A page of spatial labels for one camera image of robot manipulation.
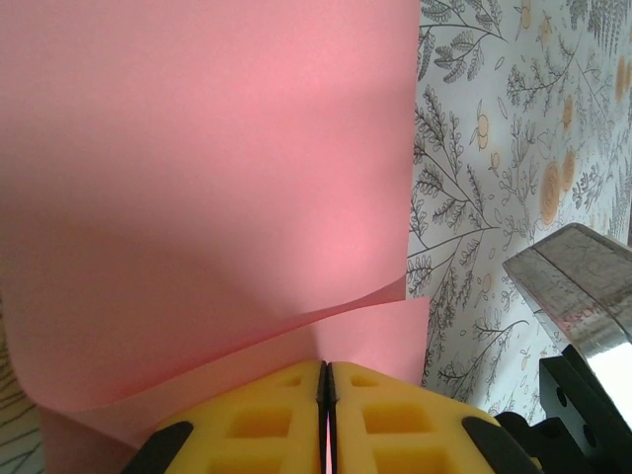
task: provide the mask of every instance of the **yellow foam block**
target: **yellow foam block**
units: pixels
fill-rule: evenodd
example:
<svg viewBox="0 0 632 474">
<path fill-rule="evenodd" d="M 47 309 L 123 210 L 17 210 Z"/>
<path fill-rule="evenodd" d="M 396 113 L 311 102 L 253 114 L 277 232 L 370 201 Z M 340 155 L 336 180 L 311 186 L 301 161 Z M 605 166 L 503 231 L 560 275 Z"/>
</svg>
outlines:
<svg viewBox="0 0 632 474">
<path fill-rule="evenodd" d="M 476 408 L 348 362 L 333 364 L 338 474 L 494 474 L 461 426 Z"/>
<path fill-rule="evenodd" d="M 194 430 L 167 474 L 318 474 L 320 370 L 299 363 L 168 420 Z"/>
</svg>

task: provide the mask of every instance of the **floral wallpaper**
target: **floral wallpaper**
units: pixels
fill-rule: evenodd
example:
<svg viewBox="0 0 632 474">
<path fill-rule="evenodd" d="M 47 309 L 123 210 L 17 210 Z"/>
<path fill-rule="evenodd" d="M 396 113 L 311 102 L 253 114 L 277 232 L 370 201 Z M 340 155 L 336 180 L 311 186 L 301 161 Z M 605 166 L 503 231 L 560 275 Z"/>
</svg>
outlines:
<svg viewBox="0 0 632 474">
<path fill-rule="evenodd" d="M 502 262 L 570 222 L 626 241 L 632 0 L 424 0 L 407 268 L 432 299 L 424 385 L 539 405 L 557 353 Z"/>
</svg>

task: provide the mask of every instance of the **pink paper sheet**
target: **pink paper sheet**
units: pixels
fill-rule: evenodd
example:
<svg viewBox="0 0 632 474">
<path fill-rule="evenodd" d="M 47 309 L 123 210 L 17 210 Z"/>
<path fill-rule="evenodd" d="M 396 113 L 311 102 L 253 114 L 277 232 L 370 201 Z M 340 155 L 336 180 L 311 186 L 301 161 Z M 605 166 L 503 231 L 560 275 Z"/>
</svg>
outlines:
<svg viewBox="0 0 632 474">
<path fill-rule="evenodd" d="M 38 402 L 403 297 L 417 0 L 0 8 L 0 287 Z"/>
<path fill-rule="evenodd" d="M 46 472 L 117 474 L 133 455 L 129 446 L 139 447 L 165 418 L 302 360 L 353 360 L 419 384 L 427 315 L 425 299 L 355 309 L 253 345 L 108 406 L 63 415 L 42 409 Z"/>
</svg>

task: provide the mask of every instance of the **striped surface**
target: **striped surface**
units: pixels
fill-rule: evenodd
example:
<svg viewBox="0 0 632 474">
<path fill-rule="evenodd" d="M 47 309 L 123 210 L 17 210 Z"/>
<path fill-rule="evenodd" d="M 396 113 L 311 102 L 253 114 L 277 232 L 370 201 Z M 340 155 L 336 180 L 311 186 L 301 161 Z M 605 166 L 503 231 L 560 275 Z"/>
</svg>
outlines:
<svg viewBox="0 0 632 474">
<path fill-rule="evenodd" d="M 43 472 L 38 410 L 13 372 L 0 302 L 0 474 Z"/>
</svg>

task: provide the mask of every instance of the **square cutout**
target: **square cutout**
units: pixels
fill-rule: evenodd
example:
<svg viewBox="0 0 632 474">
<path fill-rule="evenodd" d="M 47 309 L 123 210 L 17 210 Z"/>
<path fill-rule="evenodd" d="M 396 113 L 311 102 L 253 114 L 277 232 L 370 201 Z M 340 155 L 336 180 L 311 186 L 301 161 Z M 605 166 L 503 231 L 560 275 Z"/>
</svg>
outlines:
<svg viewBox="0 0 632 474">
<path fill-rule="evenodd" d="M 377 382 L 363 375 L 354 375 L 352 377 L 352 386 L 354 387 L 376 387 Z"/>
<path fill-rule="evenodd" d="M 281 383 L 281 387 L 297 387 L 302 382 L 302 378 L 300 375 L 296 375 L 292 378 L 288 378 L 284 382 Z"/>
<path fill-rule="evenodd" d="M 278 474 L 282 459 L 280 458 L 226 458 L 215 459 L 208 474 Z"/>
<path fill-rule="evenodd" d="M 246 408 L 235 416 L 228 437 L 287 437 L 291 421 L 288 408 Z"/>
<path fill-rule="evenodd" d="M 456 474 L 440 448 L 375 448 L 373 456 L 378 474 Z"/>
<path fill-rule="evenodd" d="M 414 403 L 376 403 L 365 407 L 362 415 L 370 435 L 427 433 L 435 428 L 426 412 Z"/>
</svg>

